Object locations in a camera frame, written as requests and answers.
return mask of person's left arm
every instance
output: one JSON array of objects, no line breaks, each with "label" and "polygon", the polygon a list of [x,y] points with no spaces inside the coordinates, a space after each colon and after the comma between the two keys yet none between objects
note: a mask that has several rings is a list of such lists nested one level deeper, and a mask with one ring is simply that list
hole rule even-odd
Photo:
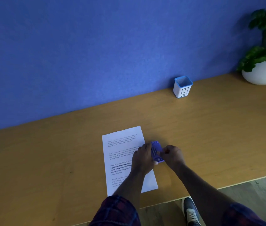
[{"label": "person's left arm", "polygon": [[102,202],[89,226],[140,225],[136,209],[139,209],[143,179],[158,164],[151,157],[151,148],[151,143],[144,144],[134,152],[130,174],[114,194]]}]

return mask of bin's blue rim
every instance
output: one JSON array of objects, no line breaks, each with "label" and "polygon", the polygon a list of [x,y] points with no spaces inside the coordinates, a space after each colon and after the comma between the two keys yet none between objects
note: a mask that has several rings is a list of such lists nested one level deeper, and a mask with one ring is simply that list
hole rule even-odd
[{"label": "bin's blue rim", "polygon": [[[188,78],[188,80],[191,82],[191,85],[186,85],[186,86],[180,86],[180,85],[179,85],[179,83],[177,82],[177,80],[178,80],[178,79],[181,79],[181,78],[184,78],[184,77],[187,77],[187,78]],[[188,76],[177,77],[177,78],[175,78],[175,82],[177,83],[177,85],[178,85],[179,88],[183,88],[183,87],[187,87],[187,86],[192,86],[192,85],[193,85],[192,80],[191,80]]]}]

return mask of person's left hand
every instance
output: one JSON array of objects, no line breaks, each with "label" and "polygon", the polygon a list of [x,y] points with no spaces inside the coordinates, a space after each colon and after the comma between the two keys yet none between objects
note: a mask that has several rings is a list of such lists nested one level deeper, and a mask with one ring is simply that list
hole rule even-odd
[{"label": "person's left hand", "polygon": [[151,156],[151,149],[152,144],[148,143],[143,144],[142,147],[139,147],[138,150],[134,152],[131,172],[141,172],[145,176],[154,168],[154,165],[158,164]]}]

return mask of purple device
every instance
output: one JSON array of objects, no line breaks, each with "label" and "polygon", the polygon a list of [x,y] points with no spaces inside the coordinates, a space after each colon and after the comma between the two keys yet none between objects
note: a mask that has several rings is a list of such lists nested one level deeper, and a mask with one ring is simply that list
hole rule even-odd
[{"label": "purple device", "polygon": [[157,152],[162,152],[162,147],[158,141],[152,141],[151,155],[157,162],[164,162],[163,158],[157,155]]}]

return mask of foliage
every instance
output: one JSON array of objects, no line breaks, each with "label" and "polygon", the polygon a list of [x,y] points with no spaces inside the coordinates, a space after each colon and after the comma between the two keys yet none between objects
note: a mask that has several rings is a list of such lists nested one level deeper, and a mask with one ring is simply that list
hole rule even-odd
[{"label": "foliage", "polygon": [[255,64],[264,61],[266,61],[266,48],[256,46],[249,50],[246,56],[240,60],[237,70],[252,72],[252,69],[255,68]]},{"label": "foliage", "polygon": [[252,21],[249,23],[249,28],[257,27],[262,31],[261,47],[256,46],[250,49],[246,56],[240,60],[237,70],[251,72],[255,68],[255,64],[266,61],[266,10],[260,9],[252,13]]}]

